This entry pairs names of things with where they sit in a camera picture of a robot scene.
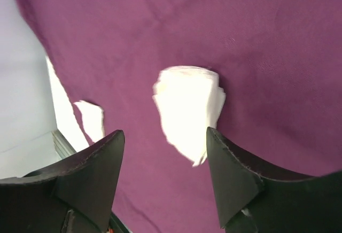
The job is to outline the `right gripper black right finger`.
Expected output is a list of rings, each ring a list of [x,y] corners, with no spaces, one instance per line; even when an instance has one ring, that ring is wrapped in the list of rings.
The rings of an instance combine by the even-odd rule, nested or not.
[[[269,163],[208,128],[207,158],[226,232],[341,232],[341,172],[309,176]]]

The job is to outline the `gauze pad large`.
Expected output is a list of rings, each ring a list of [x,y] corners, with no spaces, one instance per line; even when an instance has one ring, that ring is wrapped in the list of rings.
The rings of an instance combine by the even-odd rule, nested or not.
[[[216,128],[226,93],[218,73],[196,66],[173,66],[159,73],[153,101],[168,144],[192,162],[207,158],[206,130]]]

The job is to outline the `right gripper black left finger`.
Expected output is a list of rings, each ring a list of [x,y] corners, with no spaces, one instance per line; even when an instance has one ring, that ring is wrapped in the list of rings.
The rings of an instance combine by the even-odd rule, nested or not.
[[[117,130],[23,177],[1,180],[1,232],[124,232],[112,212],[125,146]]]

